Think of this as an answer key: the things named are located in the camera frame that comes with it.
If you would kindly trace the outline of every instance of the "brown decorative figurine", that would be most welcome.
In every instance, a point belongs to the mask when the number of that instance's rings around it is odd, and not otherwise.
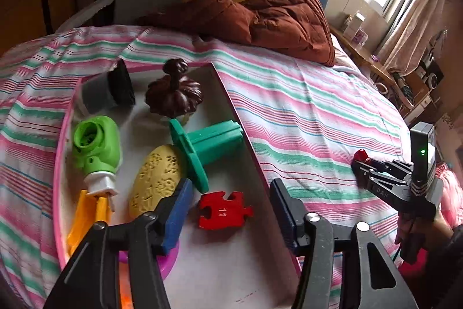
[[[185,76],[187,70],[183,59],[171,59],[164,64],[167,75],[151,82],[145,94],[151,113],[177,118],[196,111],[203,101],[201,85]]]

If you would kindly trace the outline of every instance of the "yellow oval object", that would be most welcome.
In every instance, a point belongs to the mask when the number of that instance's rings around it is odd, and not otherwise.
[[[187,169],[182,153],[174,145],[154,149],[145,159],[133,183],[129,202],[132,219],[153,211],[162,198],[171,196]]]

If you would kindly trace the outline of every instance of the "curtain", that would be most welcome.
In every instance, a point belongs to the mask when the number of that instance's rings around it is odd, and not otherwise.
[[[421,60],[429,40],[439,30],[445,0],[410,0],[377,53],[389,72],[408,75]]]

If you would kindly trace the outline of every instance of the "tray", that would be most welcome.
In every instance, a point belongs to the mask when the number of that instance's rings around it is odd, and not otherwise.
[[[123,162],[117,173],[114,197],[116,211],[112,224],[128,221],[128,197],[144,158],[154,148],[172,143],[167,126],[152,120],[144,93],[148,84],[164,75],[162,65],[129,69],[136,105],[104,112],[117,123]],[[233,119],[240,122],[235,108],[212,63],[190,64],[188,76],[202,85],[204,102],[189,119],[186,132]],[[71,159],[71,130],[81,119],[74,104],[66,112],[60,133],[54,174],[53,218],[56,248],[61,268],[69,256],[66,236],[76,202],[83,188]],[[238,151],[206,167],[211,191],[242,191],[245,205],[254,207],[254,217],[239,229],[205,231],[198,228],[194,201],[182,228],[179,253],[164,281],[173,309],[185,308],[289,308],[295,296],[300,267],[283,243],[276,217],[268,201],[268,185],[247,135]]]

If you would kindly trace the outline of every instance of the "green toy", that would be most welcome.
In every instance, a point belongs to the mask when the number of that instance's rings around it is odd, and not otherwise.
[[[188,177],[200,193],[206,193],[209,190],[209,179],[203,166],[233,152],[240,145],[241,126],[230,120],[187,134],[180,122],[171,119],[169,128],[175,146],[186,156]]]
[[[110,117],[97,116],[80,122],[73,142],[75,165],[85,175],[116,173],[121,155],[120,138],[117,125]]]

